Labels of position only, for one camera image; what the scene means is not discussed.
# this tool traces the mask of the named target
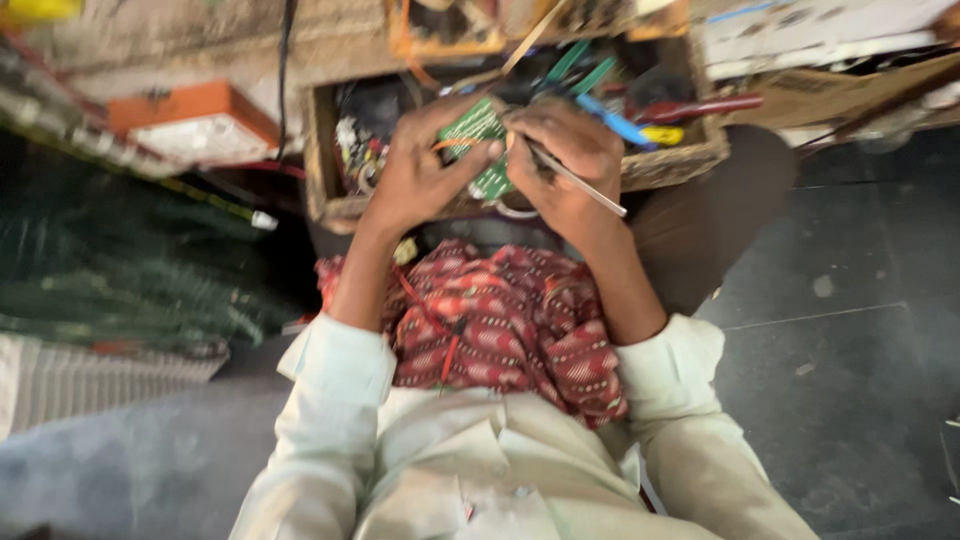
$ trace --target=cardboard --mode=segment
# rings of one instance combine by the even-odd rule
[[[837,125],[960,64],[960,53],[862,77],[813,69],[785,69],[757,78],[763,107],[735,112],[729,124],[770,128]]]

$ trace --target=yellow tool handle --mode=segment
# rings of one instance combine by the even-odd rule
[[[665,126],[651,126],[640,130],[651,142],[674,146],[684,140],[683,128],[670,128]]]

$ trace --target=floor tile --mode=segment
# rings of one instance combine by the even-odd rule
[[[960,415],[960,295],[911,301],[928,383],[927,398],[943,420]]]
[[[226,538],[290,386],[233,378],[13,435],[0,538],[44,523],[55,538]]]
[[[879,192],[907,298],[960,291],[960,181],[880,184]]]
[[[960,170],[960,126],[913,134],[904,147],[887,154],[864,154],[870,174],[881,182],[940,183]]]
[[[957,540],[958,538],[960,538],[960,517],[904,526],[865,528],[839,534],[826,534],[821,537],[822,540]]]
[[[872,171],[856,143],[828,146],[800,162],[797,187],[871,182]]]
[[[715,384],[818,533],[955,515],[906,307],[728,331]]]
[[[898,302],[874,184],[801,188],[700,308],[721,328]]]

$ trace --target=wooden box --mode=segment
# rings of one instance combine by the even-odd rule
[[[671,37],[655,41],[660,63],[670,72],[689,78],[697,97],[707,99],[712,86],[702,53],[694,37]],[[369,196],[347,196],[334,155],[336,86],[316,86],[305,92],[307,209],[311,219],[335,233],[352,233],[367,207]],[[684,142],[673,148],[628,155],[623,160],[623,191],[639,191],[682,184],[707,172],[729,154],[719,118],[704,116],[684,125]],[[495,211],[483,201],[462,193],[440,217],[465,217]]]

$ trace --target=black cable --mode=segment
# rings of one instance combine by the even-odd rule
[[[290,31],[294,25],[294,12],[297,10],[297,0],[286,0],[283,6],[283,26],[280,28],[280,70],[279,103],[280,103],[280,141],[276,149],[276,160],[283,160],[283,151],[287,147],[287,57],[290,56]]]

